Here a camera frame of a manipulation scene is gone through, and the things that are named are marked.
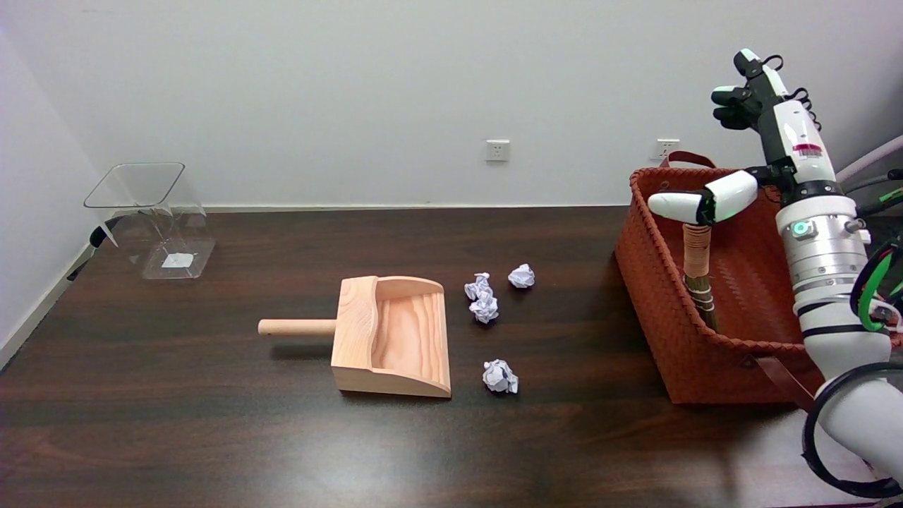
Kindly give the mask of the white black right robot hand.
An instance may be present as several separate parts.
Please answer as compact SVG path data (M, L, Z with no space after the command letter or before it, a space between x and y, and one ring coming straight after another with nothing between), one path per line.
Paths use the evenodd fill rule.
M816 184L834 191L835 171L808 90L788 91L778 68L770 66L774 58L762 60L751 49L741 49L733 65L745 83L716 87L710 94L713 118L723 128L759 135L765 164L733 171L693 192L654 194L647 201L652 212L672 221L712 226L745 210L764 186L789 196Z

